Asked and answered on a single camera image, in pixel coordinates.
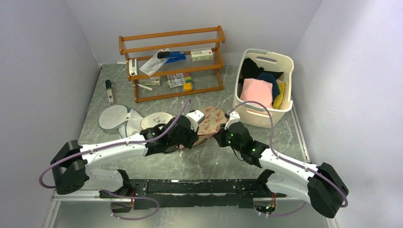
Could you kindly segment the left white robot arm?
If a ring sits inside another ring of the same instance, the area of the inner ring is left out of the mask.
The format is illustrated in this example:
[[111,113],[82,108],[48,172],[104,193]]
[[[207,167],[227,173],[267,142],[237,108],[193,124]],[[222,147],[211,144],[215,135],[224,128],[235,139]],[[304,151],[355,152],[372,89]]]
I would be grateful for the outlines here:
[[132,185],[124,170],[107,171],[101,166],[127,158],[171,153],[179,146],[192,148],[198,141],[204,114],[179,115],[168,123],[147,128],[132,136],[99,144],[79,145],[71,140],[51,160],[56,192],[67,195],[82,188],[114,192],[124,198]]

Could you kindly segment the floral mesh laundry bag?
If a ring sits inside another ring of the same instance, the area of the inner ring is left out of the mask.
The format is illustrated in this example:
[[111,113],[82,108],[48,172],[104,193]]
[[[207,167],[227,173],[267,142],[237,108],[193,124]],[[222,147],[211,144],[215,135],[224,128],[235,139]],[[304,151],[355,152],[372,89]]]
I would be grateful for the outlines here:
[[221,124],[227,122],[225,113],[218,107],[204,106],[200,111],[205,115],[205,119],[199,124],[198,141],[193,144],[194,146],[210,139],[219,131]]

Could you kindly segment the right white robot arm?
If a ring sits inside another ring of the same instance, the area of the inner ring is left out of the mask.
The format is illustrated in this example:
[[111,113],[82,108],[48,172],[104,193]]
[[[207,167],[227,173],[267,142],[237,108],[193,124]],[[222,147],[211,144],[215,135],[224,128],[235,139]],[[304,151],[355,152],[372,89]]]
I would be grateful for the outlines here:
[[240,122],[226,128],[221,125],[214,135],[220,147],[231,147],[249,165],[263,170],[256,185],[259,195],[281,193],[309,203],[316,212],[334,218],[349,194],[336,170],[328,163],[315,165],[298,161],[267,144],[254,140]]

